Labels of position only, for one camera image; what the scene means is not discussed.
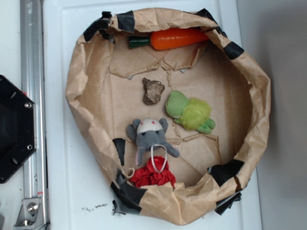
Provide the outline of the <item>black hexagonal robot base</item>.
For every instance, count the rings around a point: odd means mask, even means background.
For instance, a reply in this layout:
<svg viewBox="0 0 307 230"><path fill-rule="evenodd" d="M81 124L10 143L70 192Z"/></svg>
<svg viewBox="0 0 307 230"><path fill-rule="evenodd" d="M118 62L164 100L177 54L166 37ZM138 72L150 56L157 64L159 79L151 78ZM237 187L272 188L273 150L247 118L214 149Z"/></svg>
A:
<svg viewBox="0 0 307 230"><path fill-rule="evenodd" d="M0 183L4 184L36 150L35 103L0 76Z"/></svg>

